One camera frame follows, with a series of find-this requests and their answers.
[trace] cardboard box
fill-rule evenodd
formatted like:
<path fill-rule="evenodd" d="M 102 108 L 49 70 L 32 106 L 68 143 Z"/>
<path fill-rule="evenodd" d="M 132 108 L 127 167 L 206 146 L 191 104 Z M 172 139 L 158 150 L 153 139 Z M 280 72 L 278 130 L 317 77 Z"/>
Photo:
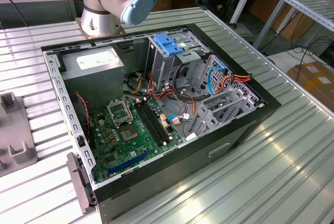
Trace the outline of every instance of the cardboard box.
<path fill-rule="evenodd" d="M 292 67 L 287 74 L 296 80 L 299 65 Z M 334 74 L 320 62 L 301 65 L 297 82 L 309 91 L 322 104 L 334 111 Z"/>

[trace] motherboard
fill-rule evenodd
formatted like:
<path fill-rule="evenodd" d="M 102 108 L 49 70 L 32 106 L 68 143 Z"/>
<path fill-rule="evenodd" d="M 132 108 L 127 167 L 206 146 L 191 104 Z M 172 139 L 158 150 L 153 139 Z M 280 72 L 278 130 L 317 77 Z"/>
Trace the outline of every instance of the motherboard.
<path fill-rule="evenodd" d="M 119 119 L 132 119 L 121 123 Z M 163 122 L 164 114 L 155 101 L 128 103 L 91 116 L 91 149 L 96 160 L 94 175 L 100 183 L 182 142 L 174 126 Z"/>

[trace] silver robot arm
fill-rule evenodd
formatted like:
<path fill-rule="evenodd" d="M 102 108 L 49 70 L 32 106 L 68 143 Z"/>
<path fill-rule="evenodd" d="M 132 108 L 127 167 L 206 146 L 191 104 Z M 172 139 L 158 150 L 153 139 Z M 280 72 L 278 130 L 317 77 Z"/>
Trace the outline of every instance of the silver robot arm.
<path fill-rule="evenodd" d="M 83 0 L 83 4 L 83 31 L 93 37 L 104 37 L 117 34 L 120 22 L 136 25 L 145 20 L 153 0 Z"/>

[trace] green motherboard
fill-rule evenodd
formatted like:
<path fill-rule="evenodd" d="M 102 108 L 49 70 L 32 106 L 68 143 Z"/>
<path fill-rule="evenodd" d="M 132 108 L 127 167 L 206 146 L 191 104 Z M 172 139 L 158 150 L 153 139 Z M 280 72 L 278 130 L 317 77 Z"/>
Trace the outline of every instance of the green motherboard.
<path fill-rule="evenodd" d="M 162 111 L 155 99 L 149 99 L 145 103 L 156 117 L 155 122 L 159 122 L 162 126 L 159 118 Z M 136 110 L 136 105 L 132 103 L 128 106 L 133 116 L 133 121 L 130 124 L 125 122 L 120 126 L 115 126 L 108 110 L 91 116 L 91 123 L 94 126 L 91 130 L 94 134 L 94 145 L 90 146 L 96 160 L 93 172 L 97 183 L 168 151 L 182 142 L 172 126 L 169 126 L 168 129 L 162 126 L 169 141 L 159 145 L 159 142 L 154 140 L 148 130 L 147 122 L 144 122 L 145 119 L 142 119 Z M 114 119 L 126 115 L 119 106 L 115 111 Z"/>

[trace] metal profile rail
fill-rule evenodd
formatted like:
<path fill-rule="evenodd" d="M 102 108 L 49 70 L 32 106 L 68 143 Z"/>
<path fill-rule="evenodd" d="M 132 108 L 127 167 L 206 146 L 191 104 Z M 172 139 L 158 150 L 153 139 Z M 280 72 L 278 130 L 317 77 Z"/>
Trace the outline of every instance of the metal profile rail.
<path fill-rule="evenodd" d="M 270 30 L 272 23 L 275 21 L 286 4 L 291 5 L 293 9 L 286 16 L 278 31 L 284 28 L 296 10 L 309 16 L 315 22 L 318 22 L 330 31 L 334 31 L 334 0 L 280 0 L 267 23 L 263 27 L 260 35 L 256 39 L 254 47 L 258 48 L 260 46 L 264 37 Z"/>
<path fill-rule="evenodd" d="M 126 32 L 196 23 L 282 107 L 225 157 L 113 223 L 330 223 L 333 113 L 209 11 L 152 13 Z M 23 96 L 39 161 L 0 178 L 0 223 L 100 223 L 82 215 L 66 168 L 72 149 L 41 45 L 82 40 L 74 23 L 0 31 L 0 92 Z"/>

